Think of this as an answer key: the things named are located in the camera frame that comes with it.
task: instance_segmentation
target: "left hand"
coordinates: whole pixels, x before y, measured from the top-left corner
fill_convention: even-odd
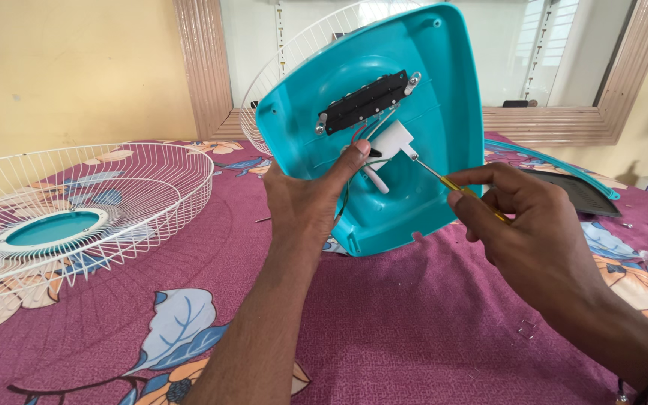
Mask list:
[[[277,162],[264,175],[266,203],[271,211],[272,245],[324,246],[334,226],[336,202],[347,181],[364,165],[371,145],[355,142],[323,176],[300,180],[285,175]]]

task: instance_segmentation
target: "teal plastic housing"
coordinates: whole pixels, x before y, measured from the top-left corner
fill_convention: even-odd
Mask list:
[[[285,77],[258,104],[256,122],[284,173],[316,179],[329,170],[355,129],[317,135],[319,112],[385,74],[421,73],[410,96],[370,139],[399,120],[410,145],[440,174],[481,166],[482,105],[472,47],[462,13],[435,4],[363,27],[329,44]],[[353,256],[384,252],[456,219],[448,190],[418,163],[398,153],[378,175],[382,194],[360,171],[332,235]],[[481,186],[471,187],[481,195]],[[337,210],[341,207],[339,199]]]

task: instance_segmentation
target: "white plastic part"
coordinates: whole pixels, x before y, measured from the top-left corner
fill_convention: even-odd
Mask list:
[[[384,183],[384,180],[379,177],[379,175],[372,169],[371,166],[365,167],[364,172],[367,176],[369,176],[369,179],[372,179],[373,185],[375,185],[376,188],[378,188],[379,191],[382,192],[382,194],[387,194],[389,192],[389,187],[387,187],[387,185]]]
[[[16,231],[26,228],[27,226],[33,224],[34,222],[41,221],[42,219],[46,218],[51,218],[53,216],[60,216],[61,214],[66,214],[71,211],[69,210],[61,210],[57,211],[55,213],[47,214],[45,216],[40,216],[40,217],[33,217],[30,220],[27,220],[25,222],[22,222],[16,226],[13,226],[10,228],[8,231],[4,232],[2,235],[0,235],[0,250],[2,252],[11,252],[11,253],[21,253],[21,252],[32,252],[32,251],[37,251],[37,250],[42,250],[46,252],[46,249],[48,248],[53,248],[53,247],[59,247],[59,246],[67,246],[70,243],[73,242],[79,242],[79,240],[89,234],[94,234],[99,228],[101,228],[109,219],[109,213],[105,210],[100,210],[99,208],[79,208],[76,209],[75,212],[79,213],[93,213],[99,216],[99,219],[93,224],[90,225],[87,229],[83,230],[82,232],[78,232],[77,234],[67,236],[66,238],[58,239],[56,241],[51,241],[47,242],[44,244],[35,244],[35,245],[12,245],[9,244],[6,240]]]
[[[403,151],[407,157],[409,157],[416,153],[416,151],[409,146],[411,141],[414,141],[414,137],[409,133],[409,131],[407,131],[404,125],[399,122],[399,120],[396,120],[372,142],[372,149],[382,152],[382,157],[370,157],[366,161],[373,162],[391,159],[394,155],[399,153],[399,151]],[[382,194],[387,194],[389,192],[389,187],[387,187],[384,181],[374,172],[381,169],[386,163],[387,162],[385,161],[374,163],[373,165],[364,168],[364,171],[369,175],[374,185],[376,185],[376,188],[378,188]]]

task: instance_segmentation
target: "forearm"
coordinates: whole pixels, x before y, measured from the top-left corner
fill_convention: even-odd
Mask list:
[[[185,405],[289,403],[302,307],[321,252],[311,245],[272,242]]]
[[[635,390],[648,384],[648,318],[610,290],[596,301],[572,300],[542,314],[547,323],[584,354]]]

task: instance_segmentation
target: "white wire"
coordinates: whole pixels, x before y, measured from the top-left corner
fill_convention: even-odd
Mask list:
[[[379,121],[379,124],[378,124],[374,129],[373,129],[373,131],[370,132],[370,133],[366,136],[366,140],[367,140],[367,141],[369,140],[369,138],[372,137],[372,135],[373,135],[375,132],[377,132],[377,130],[379,129],[379,127],[381,127],[382,124],[385,123],[385,122],[389,119],[389,117],[391,117],[392,114],[394,114],[394,111],[396,111],[396,110],[397,110],[396,108],[392,109],[391,112],[390,112],[389,114],[387,114],[387,116],[384,117],[383,120]]]

